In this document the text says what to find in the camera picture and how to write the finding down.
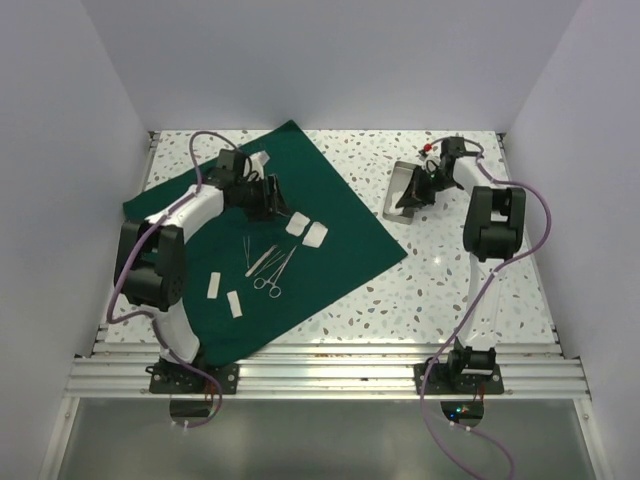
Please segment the white gauze pad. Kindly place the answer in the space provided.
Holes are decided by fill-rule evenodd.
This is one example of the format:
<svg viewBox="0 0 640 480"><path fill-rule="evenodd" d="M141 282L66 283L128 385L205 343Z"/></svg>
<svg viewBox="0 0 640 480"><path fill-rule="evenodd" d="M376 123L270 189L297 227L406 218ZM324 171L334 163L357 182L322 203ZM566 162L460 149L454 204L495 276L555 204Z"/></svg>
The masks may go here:
<svg viewBox="0 0 640 480"><path fill-rule="evenodd" d="M391 207L389 212L395 216L407 216L406 209L404 207Z"/></svg>
<svg viewBox="0 0 640 480"><path fill-rule="evenodd" d="M310 219L306 215L300 212L295 212L290 217L290 220L285 228L285 231L290 235L299 237L304 233L309 223L310 223Z"/></svg>
<svg viewBox="0 0 640 480"><path fill-rule="evenodd" d="M320 222L313 222L303 238L302 244L311 248L319 248L326 235L328 228Z"/></svg>

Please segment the metal tray tin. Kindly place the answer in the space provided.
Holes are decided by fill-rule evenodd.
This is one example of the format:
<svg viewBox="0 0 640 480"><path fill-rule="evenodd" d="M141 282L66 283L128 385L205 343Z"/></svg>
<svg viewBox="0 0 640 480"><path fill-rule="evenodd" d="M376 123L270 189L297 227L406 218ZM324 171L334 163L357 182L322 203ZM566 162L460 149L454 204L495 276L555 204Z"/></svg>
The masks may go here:
<svg viewBox="0 0 640 480"><path fill-rule="evenodd" d="M415 164L396 161L389 176L388 188L384 200L382 217L401 224L411 224L415 210L413 208L397 206L401 197L407 190L411 180Z"/></svg>

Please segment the curved-tip tweezers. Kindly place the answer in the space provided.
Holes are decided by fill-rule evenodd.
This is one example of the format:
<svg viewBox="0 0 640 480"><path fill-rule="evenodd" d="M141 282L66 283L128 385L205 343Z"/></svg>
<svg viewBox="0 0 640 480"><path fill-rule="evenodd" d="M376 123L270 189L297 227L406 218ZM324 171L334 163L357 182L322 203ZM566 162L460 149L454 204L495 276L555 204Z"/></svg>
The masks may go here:
<svg viewBox="0 0 640 480"><path fill-rule="evenodd" d="M257 269L266 262L266 260L271 256L271 254L277 249L277 245L272 245L267 251L265 251L246 271L245 277L251 277Z"/></svg>

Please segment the fine straight tweezers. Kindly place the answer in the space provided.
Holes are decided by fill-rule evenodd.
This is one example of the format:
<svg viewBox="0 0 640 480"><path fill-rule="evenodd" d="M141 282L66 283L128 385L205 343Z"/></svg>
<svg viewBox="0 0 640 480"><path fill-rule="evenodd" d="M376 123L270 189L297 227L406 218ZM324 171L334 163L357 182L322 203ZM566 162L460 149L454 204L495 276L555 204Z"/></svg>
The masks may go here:
<svg viewBox="0 0 640 480"><path fill-rule="evenodd" d="M272 265L282 260L285 257L285 254L282 252L276 252L272 257L266 260L266 262L260 267L258 270L259 273L270 268Z"/></svg>

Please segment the white bandage strip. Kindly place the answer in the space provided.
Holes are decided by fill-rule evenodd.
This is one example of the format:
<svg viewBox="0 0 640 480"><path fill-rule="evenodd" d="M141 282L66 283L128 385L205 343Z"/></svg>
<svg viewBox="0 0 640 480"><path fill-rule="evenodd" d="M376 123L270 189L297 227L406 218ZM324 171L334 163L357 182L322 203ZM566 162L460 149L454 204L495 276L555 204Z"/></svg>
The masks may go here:
<svg viewBox="0 0 640 480"><path fill-rule="evenodd" d="M207 288L208 299L216 299L218 297L220 280L221 280L220 272L212 272L210 274L209 284Z"/></svg>
<svg viewBox="0 0 640 480"><path fill-rule="evenodd" d="M240 318L243 316L242 307L237 291L229 291L227 294L227 300L229 303L230 312L233 318Z"/></svg>

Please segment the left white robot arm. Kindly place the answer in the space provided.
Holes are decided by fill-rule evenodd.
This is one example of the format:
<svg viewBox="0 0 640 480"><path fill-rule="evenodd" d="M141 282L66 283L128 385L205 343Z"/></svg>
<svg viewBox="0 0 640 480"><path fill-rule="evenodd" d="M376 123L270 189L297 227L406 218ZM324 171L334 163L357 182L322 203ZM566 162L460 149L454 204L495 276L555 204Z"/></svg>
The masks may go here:
<svg viewBox="0 0 640 480"><path fill-rule="evenodd" d="M114 293L150 320L160 344L160 359L150 373L165 387L189 393L219 388L183 304L186 244L229 209L243 210L251 221L288 214L276 175L265 172L268 160L265 151L247 155L223 149L210 169L197 171L195 183L176 201L121 227Z"/></svg>

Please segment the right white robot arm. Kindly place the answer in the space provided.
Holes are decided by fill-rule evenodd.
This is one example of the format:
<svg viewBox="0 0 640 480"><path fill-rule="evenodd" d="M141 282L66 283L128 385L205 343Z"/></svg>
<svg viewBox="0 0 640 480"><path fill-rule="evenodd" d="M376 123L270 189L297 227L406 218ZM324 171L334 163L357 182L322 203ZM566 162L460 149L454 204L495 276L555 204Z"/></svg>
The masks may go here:
<svg viewBox="0 0 640 480"><path fill-rule="evenodd" d="M447 359L433 358L418 375L431 394L456 393L500 381L496 323L501 284L498 268L520 251L524 236L526 192L498 184L478 163L483 147L462 136L442 137L420 151L404 189L391 196L390 210L405 213L435 203L438 193L457 188L469 195L462 243L469 254L467 309L454 330Z"/></svg>

